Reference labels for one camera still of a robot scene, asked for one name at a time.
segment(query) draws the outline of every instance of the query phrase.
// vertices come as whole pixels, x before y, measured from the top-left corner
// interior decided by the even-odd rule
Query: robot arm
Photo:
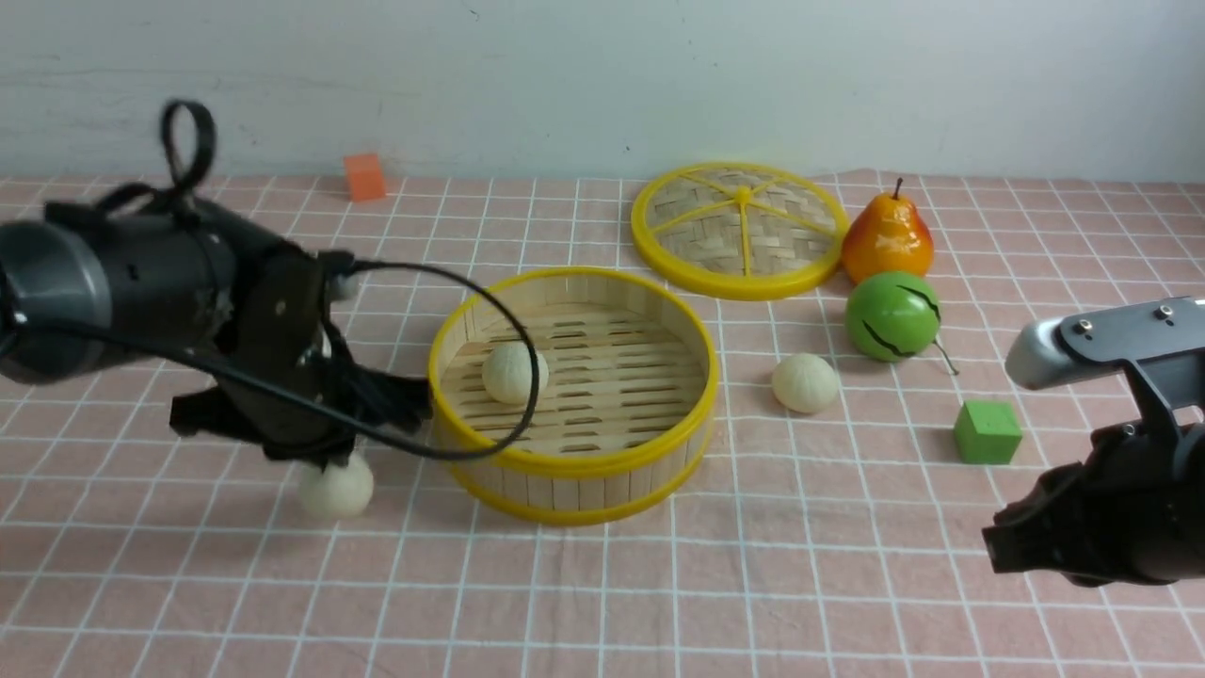
[[[1094,431],[1083,462],[1044,473],[983,530],[997,573],[1046,570],[1078,586],[1205,577],[1205,300],[1188,296],[1035,322],[1009,353],[1031,391],[1122,375],[1140,419]]]
[[[187,108],[195,158],[182,170],[172,120]],[[484,450],[445,452],[381,431],[416,434],[430,418],[429,385],[355,364],[330,319],[333,289],[370,270],[402,267],[465,284],[493,303],[536,353],[518,319],[471,281],[423,264],[307,252],[193,190],[208,172],[216,130],[208,111],[171,101],[161,119],[172,184],[116,188],[95,204],[49,202],[42,219],[0,225],[0,376],[47,385],[161,358],[206,372],[212,389],[171,403],[172,430],[263,449],[274,461],[345,467],[364,436],[439,460],[482,459],[530,425],[537,384],[519,425]],[[143,200],[131,208],[136,200]]]

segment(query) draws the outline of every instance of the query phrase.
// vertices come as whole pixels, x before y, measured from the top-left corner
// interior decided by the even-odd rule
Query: white wall
[[[0,0],[0,173],[625,176],[710,159],[1205,181],[1203,0]]]

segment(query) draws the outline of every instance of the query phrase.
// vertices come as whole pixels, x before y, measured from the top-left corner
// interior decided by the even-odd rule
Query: grid pattern tablecloth
[[[606,527],[537,530],[440,468],[375,447],[366,515],[299,509],[254,449],[177,441],[143,365],[54,388],[0,383],[0,676],[405,678],[1171,678],[1205,674],[1205,586],[1071,588],[991,573],[978,531],[1092,428],[1135,417],[1121,381],[1022,394],[1003,356],[1028,320],[1200,294],[1205,185],[906,177],[940,253],[944,346],[894,370],[841,329],[848,282],[770,303],[684,297],[722,354],[723,425],[675,497]],[[0,219],[120,177],[0,178]],[[819,177],[851,216],[894,175]],[[627,232],[640,182],[214,179],[307,246],[442,264],[478,282],[536,266],[651,273]],[[339,307],[369,366],[425,369],[462,289],[374,273]],[[780,358],[839,369],[840,402],[788,417]],[[963,466],[966,399],[1015,403],[1015,464]]]

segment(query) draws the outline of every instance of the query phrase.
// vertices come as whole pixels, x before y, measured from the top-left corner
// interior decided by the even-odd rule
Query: fake pear
[[[841,265],[854,284],[868,277],[903,271],[924,277],[933,265],[933,235],[916,202],[900,194],[880,193],[850,224],[841,243]]]

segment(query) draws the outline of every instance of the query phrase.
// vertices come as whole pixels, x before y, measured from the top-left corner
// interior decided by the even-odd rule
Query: green ball
[[[910,359],[941,328],[937,293],[922,277],[886,271],[862,281],[845,305],[845,330],[859,352],[883,362]]]

